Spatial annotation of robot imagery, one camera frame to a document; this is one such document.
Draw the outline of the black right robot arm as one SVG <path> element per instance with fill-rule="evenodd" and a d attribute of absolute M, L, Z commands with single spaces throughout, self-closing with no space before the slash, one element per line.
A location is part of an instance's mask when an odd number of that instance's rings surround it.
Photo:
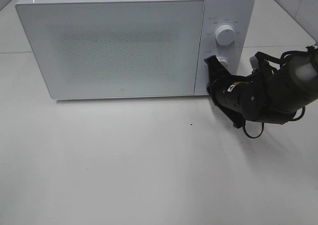
<path fill-rule="evenodd" d="M 318 98 L 318 50 L 287 51 L 276 58 L 257 52 L 252 73 L 231 74 L 215 55 L 206 58 L 207 92 L 213 103 L 241 128 L 246 121 L 285 124 Z"/>

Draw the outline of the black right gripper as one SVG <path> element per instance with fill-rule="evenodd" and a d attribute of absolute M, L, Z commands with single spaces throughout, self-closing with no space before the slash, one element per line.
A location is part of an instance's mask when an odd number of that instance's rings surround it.
<path fill-rule="evenodd" d="M 268 96 L 262 76 L 231 75 L 215 55 L 204 62 L 208 67 L 208 92 L 212 101 L 235 128 L 242 128 L 245 121 L 266 122 Z"/>

